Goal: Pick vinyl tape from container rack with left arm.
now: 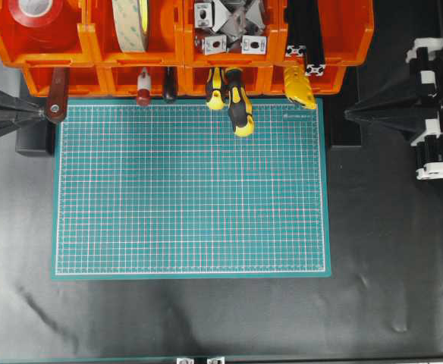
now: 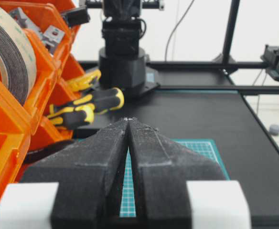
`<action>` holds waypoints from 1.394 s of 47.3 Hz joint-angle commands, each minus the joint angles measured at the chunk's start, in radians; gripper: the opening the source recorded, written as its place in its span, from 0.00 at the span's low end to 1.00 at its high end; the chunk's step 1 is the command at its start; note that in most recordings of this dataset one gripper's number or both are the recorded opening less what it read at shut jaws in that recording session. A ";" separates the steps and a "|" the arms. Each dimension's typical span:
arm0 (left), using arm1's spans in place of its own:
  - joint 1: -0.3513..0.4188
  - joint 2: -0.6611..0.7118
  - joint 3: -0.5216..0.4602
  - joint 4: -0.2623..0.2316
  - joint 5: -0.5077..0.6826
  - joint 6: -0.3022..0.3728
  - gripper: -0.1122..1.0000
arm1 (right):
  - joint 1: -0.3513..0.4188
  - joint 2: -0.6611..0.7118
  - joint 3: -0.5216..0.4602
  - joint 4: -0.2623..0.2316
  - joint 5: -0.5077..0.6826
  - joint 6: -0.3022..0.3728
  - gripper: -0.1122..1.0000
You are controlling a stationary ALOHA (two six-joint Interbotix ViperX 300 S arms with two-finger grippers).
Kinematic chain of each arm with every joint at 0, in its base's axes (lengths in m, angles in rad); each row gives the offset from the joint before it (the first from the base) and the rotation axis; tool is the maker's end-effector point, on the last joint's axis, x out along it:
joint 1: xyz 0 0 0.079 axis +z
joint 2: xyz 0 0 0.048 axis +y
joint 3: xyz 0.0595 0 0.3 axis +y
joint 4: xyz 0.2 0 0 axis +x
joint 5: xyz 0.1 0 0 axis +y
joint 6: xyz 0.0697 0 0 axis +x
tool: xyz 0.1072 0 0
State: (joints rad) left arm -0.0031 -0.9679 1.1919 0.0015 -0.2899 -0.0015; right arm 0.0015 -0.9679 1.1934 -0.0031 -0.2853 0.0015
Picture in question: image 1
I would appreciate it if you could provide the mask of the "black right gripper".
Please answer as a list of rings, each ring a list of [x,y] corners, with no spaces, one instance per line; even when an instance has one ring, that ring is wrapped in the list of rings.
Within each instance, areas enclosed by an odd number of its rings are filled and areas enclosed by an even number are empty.
[[[407,80],[347,108],[358,124],[404,135],[416,152],[416,179],[443,179],[443,38],[417,38],[407,52]]]

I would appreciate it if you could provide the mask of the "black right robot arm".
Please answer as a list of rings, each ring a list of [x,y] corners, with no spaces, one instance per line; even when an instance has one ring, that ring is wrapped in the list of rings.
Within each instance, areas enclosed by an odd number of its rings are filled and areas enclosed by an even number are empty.
[[[436,36],[415,38],[406,53],[409,77],[347,108],[347,120],[403,134],[416,154],[416,179],[443,199],[443,1]]]

